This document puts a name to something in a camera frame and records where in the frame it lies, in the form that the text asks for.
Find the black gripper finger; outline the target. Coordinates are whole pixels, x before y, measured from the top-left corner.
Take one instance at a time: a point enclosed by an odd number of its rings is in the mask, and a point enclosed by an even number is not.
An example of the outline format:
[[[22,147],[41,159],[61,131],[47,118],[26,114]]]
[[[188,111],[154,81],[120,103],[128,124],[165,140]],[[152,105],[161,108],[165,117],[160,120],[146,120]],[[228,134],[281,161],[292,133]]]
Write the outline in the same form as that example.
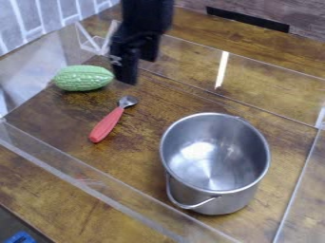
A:
[[[110,61],[116,78],[125,84],[136,85],[138,83],[138,48],[113,47]]]

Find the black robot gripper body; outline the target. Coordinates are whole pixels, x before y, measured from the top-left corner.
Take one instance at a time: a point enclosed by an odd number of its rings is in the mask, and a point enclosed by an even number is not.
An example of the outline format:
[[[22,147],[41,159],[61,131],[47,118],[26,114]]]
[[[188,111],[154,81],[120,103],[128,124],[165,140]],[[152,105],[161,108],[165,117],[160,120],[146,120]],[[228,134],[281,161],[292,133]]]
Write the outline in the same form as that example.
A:
[[[113,34],[112,55],[124,60],[137,49],[140,58],[154,62],[173,23],[175,0],[121,0],[121,4],[122,23]]]

